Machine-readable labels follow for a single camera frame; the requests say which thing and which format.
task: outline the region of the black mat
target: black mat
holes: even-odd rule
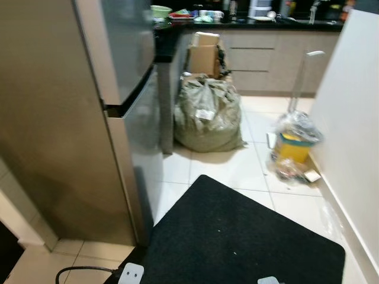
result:
[[[203,175],[121,267],[143,265],[142,283],[341,284],[344,261],[340,245]]]

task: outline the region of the yellow bucket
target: yellow bucket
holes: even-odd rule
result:
[[[313,145],[314,143],[301,141],[294,135],[279,133],[274,151],[280,158],[291,158],[295,162],[304,163]]]

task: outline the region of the white tile floor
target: white tile floor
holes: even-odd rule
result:
[[[298,109],[309,112],[312,99],[300,99]],[[318,188],[288,186],[268,171],[265,133],[286,111],[287,98],[242,98],[242,136],[248,145],[228,153],[194,153],[176,146],[175,152],[164,159],[163,188],[155,223],[170,210],[190,184],[201,175],[212,178],[239,193],[277,211],[314,232],[344,246],[346,264],[343,284],[365,284],[346,241],[330,235],[323,224],[324,199]],[[55,274],[71,265],[117,267],[133,248],[116,244],[62,240],[54,252],[30,247],[22,255],[6,284],[53,283]],[[72,271],[62,275],[61,283],[104,283],[106,272]]]

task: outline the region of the refrigerator door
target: refrigerator door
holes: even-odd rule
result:
[[[153,220],[158,211],[163,175],[159,144],[158,79],[153,68],[146,83],[125,114],[109,117],[121,179],[126,189],[138,245],[149,244]]]
[[[76,0],[100,95],[121,105],[151,66],[154,55],[148,0]]]

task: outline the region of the green bowl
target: green bowl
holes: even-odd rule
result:
[[[171,8],[165,6],[151,5],[150,7],[153,11],[153,18],[167,18],[172,11]]]

